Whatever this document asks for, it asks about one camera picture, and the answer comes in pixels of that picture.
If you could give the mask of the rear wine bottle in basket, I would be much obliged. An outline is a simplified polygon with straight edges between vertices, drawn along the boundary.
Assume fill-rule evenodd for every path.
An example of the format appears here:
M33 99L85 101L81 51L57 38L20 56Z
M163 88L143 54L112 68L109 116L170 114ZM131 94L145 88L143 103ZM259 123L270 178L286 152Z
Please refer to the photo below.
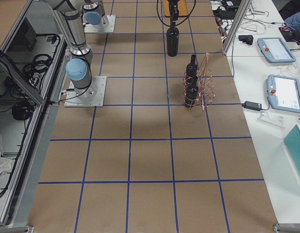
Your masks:
M190 63L186 66L186 79L193 78L197 74L196 55L191 55Z

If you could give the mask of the clear acrylic stand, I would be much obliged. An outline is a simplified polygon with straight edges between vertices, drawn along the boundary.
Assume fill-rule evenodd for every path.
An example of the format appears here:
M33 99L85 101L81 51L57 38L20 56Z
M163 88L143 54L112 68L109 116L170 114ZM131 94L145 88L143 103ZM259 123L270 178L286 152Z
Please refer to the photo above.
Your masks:
M285 129L284 117L271 116L267 111L261 111L257 117L257 120L281 129Z

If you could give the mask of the wine bottle in basket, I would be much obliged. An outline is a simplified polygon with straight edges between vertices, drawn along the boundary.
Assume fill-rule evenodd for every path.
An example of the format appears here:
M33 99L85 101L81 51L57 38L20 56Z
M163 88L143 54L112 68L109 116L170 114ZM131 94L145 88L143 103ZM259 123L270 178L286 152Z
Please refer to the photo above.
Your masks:
M188 85L185 93L185 106L191 108L195 105L198 96L198 77L194 76L192 82Z
M186 66L186 79L193 78L197 74L196 55L191 55L190 63Z

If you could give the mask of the upper teach pendant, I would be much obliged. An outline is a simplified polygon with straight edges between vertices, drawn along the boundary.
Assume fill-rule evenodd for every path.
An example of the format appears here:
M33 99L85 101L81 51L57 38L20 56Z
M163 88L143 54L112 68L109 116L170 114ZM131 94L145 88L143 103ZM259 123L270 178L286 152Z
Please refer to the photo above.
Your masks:
M262 37L257 39L258 47L270 63L293 63L295 56L280 37Z

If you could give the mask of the aluminium side frame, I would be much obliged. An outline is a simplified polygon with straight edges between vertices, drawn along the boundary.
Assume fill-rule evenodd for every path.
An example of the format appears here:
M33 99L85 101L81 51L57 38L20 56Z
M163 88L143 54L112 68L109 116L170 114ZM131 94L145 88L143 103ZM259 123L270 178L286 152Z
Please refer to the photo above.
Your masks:
M32 51L13 40L27 18ZM64 80L67 48L51 7L41 0L0 0L0 134L12 170L0 179L0 230L27 228L38 177Z

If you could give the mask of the teach pendant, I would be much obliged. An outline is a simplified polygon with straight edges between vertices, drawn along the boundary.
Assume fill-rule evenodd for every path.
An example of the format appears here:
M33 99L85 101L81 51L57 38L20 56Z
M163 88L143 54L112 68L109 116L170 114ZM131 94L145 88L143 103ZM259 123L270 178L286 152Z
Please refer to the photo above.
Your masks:
M298 79L269 75L266 86L268 101L273 109L300 113L300 83Z
M293 63L295 56L280 37L262 37L257 39L258 47L270 63Z

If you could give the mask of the black handheld device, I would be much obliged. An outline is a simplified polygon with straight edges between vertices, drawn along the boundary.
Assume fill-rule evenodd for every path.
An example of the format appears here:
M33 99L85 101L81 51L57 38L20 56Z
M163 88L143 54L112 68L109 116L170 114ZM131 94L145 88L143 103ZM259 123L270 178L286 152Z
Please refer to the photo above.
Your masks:
M247 45L253 44L253 36L252 35L239 35L238 39L239 39L239 41L241 41Z

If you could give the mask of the lower teach pendant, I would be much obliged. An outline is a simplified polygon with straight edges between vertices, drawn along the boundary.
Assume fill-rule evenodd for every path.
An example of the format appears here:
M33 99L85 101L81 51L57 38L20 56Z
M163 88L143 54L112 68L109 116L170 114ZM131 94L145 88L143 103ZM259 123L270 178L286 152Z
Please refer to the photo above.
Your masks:
M300 83L298 79L269 75L266 86L268 101L273 109L300 113Z

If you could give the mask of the black box under frame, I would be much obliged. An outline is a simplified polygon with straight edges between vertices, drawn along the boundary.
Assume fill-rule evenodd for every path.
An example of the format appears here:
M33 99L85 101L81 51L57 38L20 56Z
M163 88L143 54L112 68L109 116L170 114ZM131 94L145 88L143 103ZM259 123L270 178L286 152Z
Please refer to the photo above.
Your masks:
M25 18L13 40L15 51L32 51L36 44L36 33L30 22Z

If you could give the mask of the aluminium frame post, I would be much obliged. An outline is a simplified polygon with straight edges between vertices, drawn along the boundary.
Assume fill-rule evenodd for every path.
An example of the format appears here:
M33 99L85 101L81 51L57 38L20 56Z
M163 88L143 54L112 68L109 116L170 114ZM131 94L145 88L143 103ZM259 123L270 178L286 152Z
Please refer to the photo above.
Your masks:
M223 44L223 47L222 47L222 54L223 55L227 55L227 53L229 51L229 48L230 48L230 46L232 45L232 43L235 39L238 28L239 28L241 22L243 21L251 2L252 2L252 0L243 0L241 2L240 6L239 6L239 9L236 12L234 20L232 22L229 33L228 33L228 35L226 37L226 40Z

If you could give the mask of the teal board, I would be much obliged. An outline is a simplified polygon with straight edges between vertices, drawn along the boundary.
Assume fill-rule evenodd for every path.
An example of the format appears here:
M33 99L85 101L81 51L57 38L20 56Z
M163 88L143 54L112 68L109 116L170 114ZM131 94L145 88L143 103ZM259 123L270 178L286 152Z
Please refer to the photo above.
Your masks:
M286 145L296 168L300 171L300 129L298 125L295 125L284 138L284 144Z

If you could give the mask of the front wine bottle in basket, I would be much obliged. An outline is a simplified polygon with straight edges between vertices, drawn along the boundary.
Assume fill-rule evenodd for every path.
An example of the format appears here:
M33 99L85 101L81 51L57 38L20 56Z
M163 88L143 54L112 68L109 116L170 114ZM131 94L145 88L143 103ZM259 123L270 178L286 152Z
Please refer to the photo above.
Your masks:
M194 76L192 82L188 85L185 93L185 106L191 108L195 105L198 96L198 77Z

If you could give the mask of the white cloth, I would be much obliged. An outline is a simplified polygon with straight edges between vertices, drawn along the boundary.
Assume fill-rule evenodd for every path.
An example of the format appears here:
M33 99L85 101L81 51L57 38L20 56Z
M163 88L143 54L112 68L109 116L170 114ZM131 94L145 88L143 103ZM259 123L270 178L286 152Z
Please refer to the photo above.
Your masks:
M0 179L12 170L12 160L3 157L2 135L0 134Z

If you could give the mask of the dark wine bottle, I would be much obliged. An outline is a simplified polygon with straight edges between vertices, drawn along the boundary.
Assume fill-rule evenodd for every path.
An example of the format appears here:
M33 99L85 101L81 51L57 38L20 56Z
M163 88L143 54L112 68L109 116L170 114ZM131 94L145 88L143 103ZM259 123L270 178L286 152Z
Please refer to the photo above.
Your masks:
M177 56L178 42L179 42L179 30L176 27L175 23L172 23L172 25L167 30L166 39L167 39L167 54L170 57Z

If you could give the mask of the black power adapter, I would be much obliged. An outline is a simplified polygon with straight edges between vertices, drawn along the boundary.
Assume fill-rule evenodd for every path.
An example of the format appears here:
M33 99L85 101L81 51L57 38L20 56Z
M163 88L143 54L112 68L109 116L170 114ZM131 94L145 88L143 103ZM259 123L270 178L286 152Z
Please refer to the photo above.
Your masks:
M242 107L245 109L250 109L254 111L261 111L262 110L262 105L257 102L251 102L251 101L245 101L242 103Z

